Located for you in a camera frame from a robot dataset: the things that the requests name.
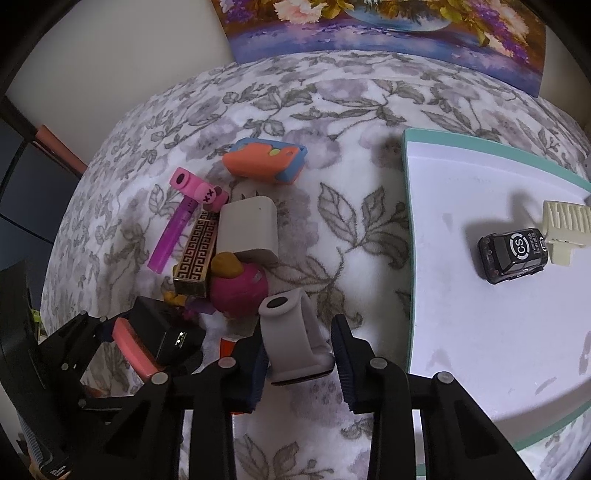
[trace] floral bedspread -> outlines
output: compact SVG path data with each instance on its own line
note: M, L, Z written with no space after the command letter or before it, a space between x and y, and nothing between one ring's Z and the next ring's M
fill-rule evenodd
M47 330L81 310L113 316L138 295L161 298L172 289L174 259L163 275L146 264L181 200L168 180L183 166L227 188L233 200L272 198L280 236L280 263L268 270L272 292L303 286L322 324L344 313L377 354L404 364L411 302L400 148L406 127L513 145L587 177L590 145L570 117L478 72L366 51L230 64L153 96L105 140L53 249L41 312ZM236 179L225 170L221 155L248 136L307 146L306 166L293 186ZM205 363L217 358L222 334L248 334L253 327L220 314L202 322ZM85 380L107 395L141 386L113 345L100 348ZM371 425L371 416L349 412L336 371L288 387L267 384L256 412L235 419L238 477L365 479ZM538 479L563 479L590 440L588 411L521 454ZM185 478L186 443L181 460Z

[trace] flower painting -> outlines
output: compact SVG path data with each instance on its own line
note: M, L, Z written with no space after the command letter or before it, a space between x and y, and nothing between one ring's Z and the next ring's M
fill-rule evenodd
M537 96L544 24L519 0L212 0L239 63L385 50L462 65Z

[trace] orange toy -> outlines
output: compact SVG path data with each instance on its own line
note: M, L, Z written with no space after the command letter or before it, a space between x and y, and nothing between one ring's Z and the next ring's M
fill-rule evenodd
M228 171L239 177L248 177L267 183L291 184L304 166L306 147L243 138L222 157Z

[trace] gold patterned box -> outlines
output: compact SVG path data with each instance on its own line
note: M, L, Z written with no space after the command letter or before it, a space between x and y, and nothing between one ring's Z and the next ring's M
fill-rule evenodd
M216 247L219 213L201 211L174 274L177 294L207 298L209 263Z

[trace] white wall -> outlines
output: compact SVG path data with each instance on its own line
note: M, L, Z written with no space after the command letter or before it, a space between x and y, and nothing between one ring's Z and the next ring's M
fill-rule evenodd
M0 424L12 446L20 453L21 449L17 444L18 434L22 433L21 424L18 421L17 409L8 398L6 391L0 384Z
M210 0L82 0L39 42L8 97L88 163L138 103L232 61ZM591 86L548 31L541 96L581 124Z
M549 28L546 28L546 60L540 96L583 126L591 119L591 85L573 56Z

